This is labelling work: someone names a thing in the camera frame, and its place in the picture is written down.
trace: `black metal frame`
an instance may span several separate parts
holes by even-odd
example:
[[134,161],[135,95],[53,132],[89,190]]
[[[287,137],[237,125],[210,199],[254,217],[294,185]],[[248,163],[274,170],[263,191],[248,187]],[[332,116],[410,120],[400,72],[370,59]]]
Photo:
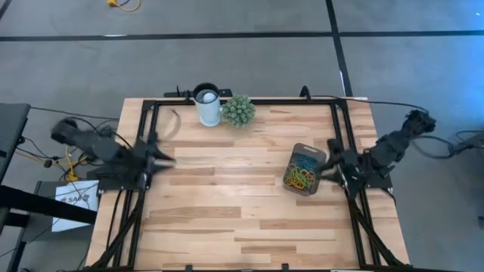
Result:
[[[343,119],[345,123],[345,130],[348,137],[349,148],[356,150],[355,139],[352,130],[352,124],[349,117],[349,109],[346,100],[341,99],[325,99],[325,98],[318,98],[314,99],[311,97],[309,90],[306,86],[304,86],[300,92],[300,97],[303,98],[294,98],[294,99],[252,99],[252,102],[255,105],[328,105],[330,107],[333,124],[334,124],[334,131],[335,137],[341,144],[343,144],[343,134],[341,132],[340,127],[340,120],[339,120],[339,113],[338,110],[343,114]],[[152,110],[151,121],[150,121],[150,129],[148,135],[152,135],[156,131],[157,120],[158,120],[158,112],[159,108],[162,106],[188,106],[194,105],[194,101],[188,95],[185,98],[181,97],[179,100],[145,100],[142,106],[141,111],[141,118],[140,123],[138,126],[138,138],[143,137],[143,131],[145,128],[145,122],[147,119],[148,110]],[[132,194],[133,191],[128,190],[126,191],[126,198],[123,206],[123,213],[121,217],[121,226],[127,221],[129,217],[129,207],[132,204]],[[142,203],[144,203],[144,196],[146,194],[145,190],[140,190],[138,195],[138,201],[141,198]],[[360,190],[359,192],[360,201],[362,211],[357,206],[355,200],[348,199],[348,206],[349,206],[349,214],[351,218],[351,225],[352,231],[355,241],[355,250],[358,256],[358,265],[362,270],[372,270],[372,271],[443,271],[443,270],[429,270],[429,269],[420,269],[420,268],[413,268],[410,265],[403,265],[403,263],[399,262],[398,260],[394,259],[391,254],[391,251],[388,250],[387,247],[383,244],[381,239],[373,230],[373,223],[371,220],[371,213],[370,207],[368,204],[368,198],[366,195],[365,189]],[[361,232],[359,225],[362,225],[363,229],[368,235],[368,239],[371,245],[371,256],[373,259],[373,264],[367,264],[365,260],[365,248],[363,247],[363,242],[361,238]],[[119,271],[134,271],[135,266],[135,258],[137,253],[138,247],[138,238],[139,232],[141,229],[141,214],[136,219],[135,223],[133,224],[133,231],[132,231],[132,239],[129,248],[129,255],[128,255],[128,264],[120,266],[120,259],[121,259],[121,251],[123,245],[121,245],[116,252],[113,266],[108,268],[98,268],[96,270],[99,271],[106,271],[106,270],[119,270]],[[385,258],[385,261],[389,266],[382,266],[380,261],[380,254]],[[188,264],[185,270],[191,271],[191,266]],[[173,272],[179,272],[182,270],[170,270]],[[240,270],[224,270],[225,272],[228,271],[239,271]],[[310,271],[327,271],[327,270],[310,270]]]

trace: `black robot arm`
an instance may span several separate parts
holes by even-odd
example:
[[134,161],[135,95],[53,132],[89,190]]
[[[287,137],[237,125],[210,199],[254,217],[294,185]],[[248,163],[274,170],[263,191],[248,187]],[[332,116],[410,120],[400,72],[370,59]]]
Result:
[[349,198],[354,199],[370,179],[385,178],[395,167],[393,163],[403,158],[410,142],[423,133],[432,132],[435,126],[436,120],[428,113],[412,110],[400,130],[385,134],[362,154],[356,150],[344,150],[336,139],[330,139],[327,141],[329,160],[319,170],[336,166],[334,174],[323,177],[340,183]]
[[101,159],[108,166],[124,168],[127,172],[156,174],[172,165],[155,163],[157,159],[175,160],[157,148],[155,135],[145,143],[136,139],[133,147],[124,147],[114,140],[110,131],[80,130],[73,119],[63,119],[51,131],[51,138],[58,143],[78,147],[91,159]]

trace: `white ball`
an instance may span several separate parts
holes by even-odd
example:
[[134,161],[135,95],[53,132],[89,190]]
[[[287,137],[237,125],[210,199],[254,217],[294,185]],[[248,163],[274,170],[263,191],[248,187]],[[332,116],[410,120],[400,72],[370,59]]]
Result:
[[217,97],[213,93],[206,93],[203,95],[203,102],[210,103],[213,102]]

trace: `yellow cable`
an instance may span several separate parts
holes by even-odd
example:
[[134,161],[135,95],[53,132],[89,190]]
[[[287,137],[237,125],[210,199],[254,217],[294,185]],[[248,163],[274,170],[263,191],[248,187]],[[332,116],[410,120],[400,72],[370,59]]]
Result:
[[136,7],[132,8],[132,9],[123,8],[121,5],[118,4],[117,0],[107,0],[107,4],[110,5],[111,7],[121,8],[122,10],[124,10],[126,12],[133,12],[133,11],[136,11],[137,9],[139,9],[139,6],[141,5],[141,0],[138,0]]
[[[78,160],[77,162],[71,162],[73,165],[75,165],[76,163],[80,163],[80,162],[84,162],[85,160],[87,160],[87,156],[85,156],[84,158]],[[70,166],[69,163],[58,163],[58,165],[60,166]]]
[[15,151],[15,153],[16,153],[17,155],[24,156],[24,157],[26,157],[27,159],[31,159],[31,160],[34,160],[34,161],[36,161],[36,162],[40,162],[41,164],[44,164],[44,161],[43,161],[43,160],[41,160],[41,159],[37,159],[37,158],[35,158],[34,156],[29,156],[29,155],[26,155],[26,154],[20,153],[20,152],[18,152],[18,151]]
[[67,163],[69,163],[69,167],[70,167],[70,171],[69,171],[69,174],[67,175],[67,179],[69,181],[76,181],[78,178],[76,177],[76,173],[74,172],[73,164],[70,161],[69,146],[68,145],[66,145],[66,159],[67,159]]

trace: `black stand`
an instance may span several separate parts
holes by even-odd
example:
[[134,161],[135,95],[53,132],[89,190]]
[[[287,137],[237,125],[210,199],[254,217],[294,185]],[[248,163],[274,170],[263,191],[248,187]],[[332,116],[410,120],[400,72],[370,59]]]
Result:
[[[2,138],[2,145],[0,146],[0,183],[10,164],[15,148],[18,144],[24,142],[21,135],[27,121],[29,109],[30,105],[28,104],[0,104],[0,113],[3,116],[8,116],[8,118],[0,120],[0,128],[2,128],[0,130],[0,137]],[[0,234],[4,226],[21,227],[20,238],[23,236],[29,223],[30,215],[11,212],[10,209],[19,209],[25,212],[39,213],[87,224],[95,223],[97,215],[97,212],[89,209],[0,185]],[[17,272],[25,245],[26,242],[19,239],[8,265],[9,272]]]
[[[97,212],[89,209],[80,208],[54,199],[48,199],[43,196],[37,196],[32,193],[26,193],[22,190],[0,185],[0,207],[3,209],[19,209],[25,212],[35,212],[43,215],[49,215],[56,218],[78,221],[87,224],[96,222]],[[26,224],[25,217],[19,217],[19,214],[8,215],[15,225]]]

